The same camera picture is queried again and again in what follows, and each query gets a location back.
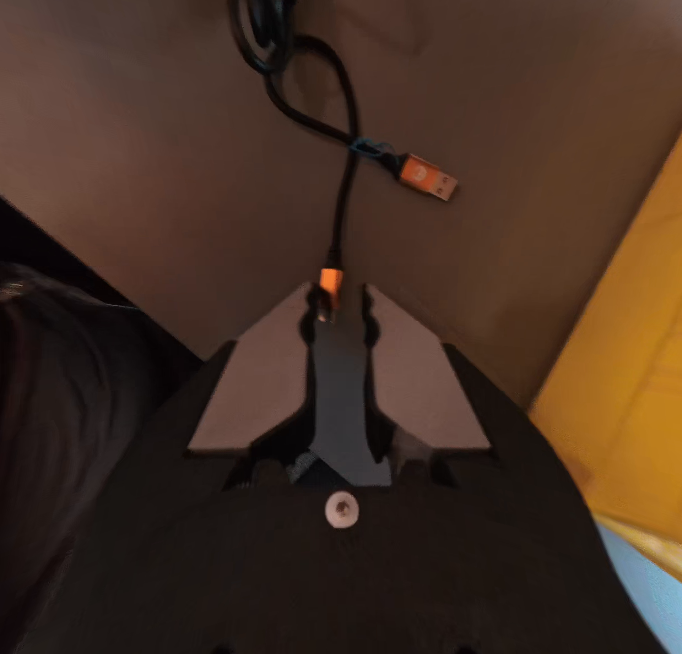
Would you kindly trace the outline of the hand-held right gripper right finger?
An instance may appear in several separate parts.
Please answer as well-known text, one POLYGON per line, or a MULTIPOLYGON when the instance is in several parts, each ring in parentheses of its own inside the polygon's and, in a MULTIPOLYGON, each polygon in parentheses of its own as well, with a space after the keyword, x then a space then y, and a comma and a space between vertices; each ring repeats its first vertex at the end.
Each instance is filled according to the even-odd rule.
POLYGON ((487 452, 490 441, 439 337, 363 285, 366 442, 375 462, 487 452))

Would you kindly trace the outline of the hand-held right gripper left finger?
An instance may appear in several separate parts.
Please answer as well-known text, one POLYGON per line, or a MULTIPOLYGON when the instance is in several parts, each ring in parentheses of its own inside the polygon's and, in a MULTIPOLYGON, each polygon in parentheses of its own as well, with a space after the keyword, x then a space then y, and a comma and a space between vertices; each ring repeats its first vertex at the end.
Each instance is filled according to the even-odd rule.
POLYGON ((315 435, 317 288, 303 284, 241 335, 188 444, 196 455, 293 462, 315 435))

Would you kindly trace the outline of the blue twist tie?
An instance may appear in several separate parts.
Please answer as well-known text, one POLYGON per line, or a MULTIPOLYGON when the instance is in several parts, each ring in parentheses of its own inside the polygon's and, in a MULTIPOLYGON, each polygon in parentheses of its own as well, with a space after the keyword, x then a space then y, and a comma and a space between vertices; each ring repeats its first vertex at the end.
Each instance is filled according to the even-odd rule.
POLYGON ((394 157, 394 147, 385 141, 374 141, 371 138, 358 137, 348 146, 349 150, 367 158, 394 157))

